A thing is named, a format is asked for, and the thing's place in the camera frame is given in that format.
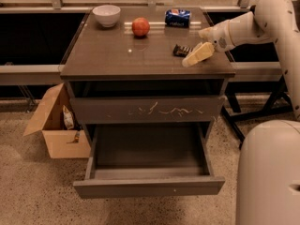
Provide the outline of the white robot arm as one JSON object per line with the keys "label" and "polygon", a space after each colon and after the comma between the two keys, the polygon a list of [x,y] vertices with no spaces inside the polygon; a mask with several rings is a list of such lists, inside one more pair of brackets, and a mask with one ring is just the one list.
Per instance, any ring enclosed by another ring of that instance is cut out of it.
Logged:
{"label": "white robot arm", "polygon": [[253,11],[199,31],[202,42],[183,59],[185,68],[243,44],[275,45],[296,119],[300,119],[300,30],[292,0],[260,0]]}

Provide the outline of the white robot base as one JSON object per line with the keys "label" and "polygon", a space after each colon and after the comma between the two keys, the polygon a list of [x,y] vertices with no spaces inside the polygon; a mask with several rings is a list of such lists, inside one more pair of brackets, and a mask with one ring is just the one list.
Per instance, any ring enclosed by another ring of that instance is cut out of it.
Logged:
{"label": "white robot base", "polygon": [[236,225],[300,225],[299,188],[300,123],[253,128],[240,151]]}

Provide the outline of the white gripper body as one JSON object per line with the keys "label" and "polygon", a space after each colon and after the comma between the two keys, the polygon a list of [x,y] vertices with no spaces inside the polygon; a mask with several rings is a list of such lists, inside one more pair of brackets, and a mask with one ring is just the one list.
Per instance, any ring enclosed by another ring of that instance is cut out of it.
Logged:
{"label": "white gripper body", "polygon": [[226,20],[212,26],[209,32],[209,41],[219,53],[232,50],[234,45],[230,35],[230,21]]}

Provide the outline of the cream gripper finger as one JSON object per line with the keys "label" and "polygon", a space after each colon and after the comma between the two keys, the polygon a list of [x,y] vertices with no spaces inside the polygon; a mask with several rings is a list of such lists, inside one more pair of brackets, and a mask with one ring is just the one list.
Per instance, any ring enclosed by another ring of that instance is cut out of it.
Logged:
{"label": "cream gripper finger", "polygon": [[213,28],[207,27],[198,32],[199,37],[202,39],[212,39],[213,38]]}
{"label": "cream gripper finger", "polygon": [[210,42],[199,43],[182,61],[185,68],[211,57],[215,52],[214,45]]}

